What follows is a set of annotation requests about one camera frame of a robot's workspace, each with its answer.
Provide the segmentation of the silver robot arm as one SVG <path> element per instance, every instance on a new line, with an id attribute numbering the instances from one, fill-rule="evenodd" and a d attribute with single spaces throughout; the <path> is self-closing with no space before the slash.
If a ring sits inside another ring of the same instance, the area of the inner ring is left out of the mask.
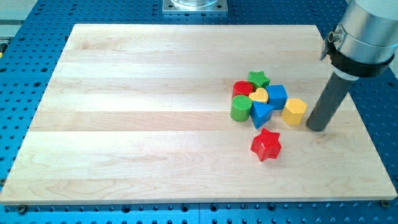
<path id="1" fill-rule="evenodd" d="M 329 55 L 335 75 L 356 81 L 383 74 L 396 48 L 397 0 L 351 0 L 321 58 Z"/>

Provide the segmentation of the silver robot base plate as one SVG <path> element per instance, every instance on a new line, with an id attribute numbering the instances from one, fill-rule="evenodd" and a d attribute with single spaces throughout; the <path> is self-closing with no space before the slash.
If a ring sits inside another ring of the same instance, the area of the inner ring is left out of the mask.
<path id="1" fill-rule="evenodd" d="M 227 14 L 227 0 L 163 0 L 163 14 Z"/>

